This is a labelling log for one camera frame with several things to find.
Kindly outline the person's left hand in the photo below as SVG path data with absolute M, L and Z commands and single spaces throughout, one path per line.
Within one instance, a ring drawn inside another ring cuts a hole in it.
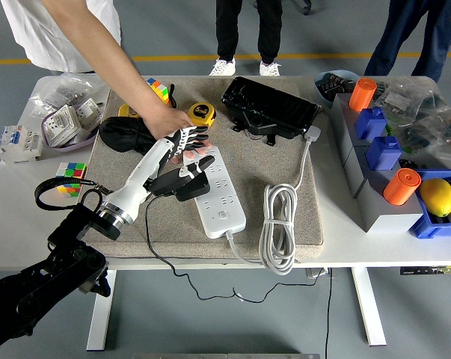
M 185 112 L 167 107 L 161 103 L 147 110 L 145 114 L 142 114 L 142 118 L 150 134 L 156 140 L 160 140 L 179 129 L 193 125 L 191 119 Z

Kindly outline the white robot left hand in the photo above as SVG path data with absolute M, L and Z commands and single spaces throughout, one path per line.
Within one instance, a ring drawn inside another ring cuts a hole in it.
M 166 174 L 160 172 L 171 157 L 202 147 L 208 138 L 207 129 L 207 126 L 191 126 L 158 140 L 131 172 L 125 185 L 106 197 L 99 216 L 119 229 L 136 220 L 139 206 L 151 194 L 167 194 L 202 176 L 215 161 L 213 156 L 205 156 Z

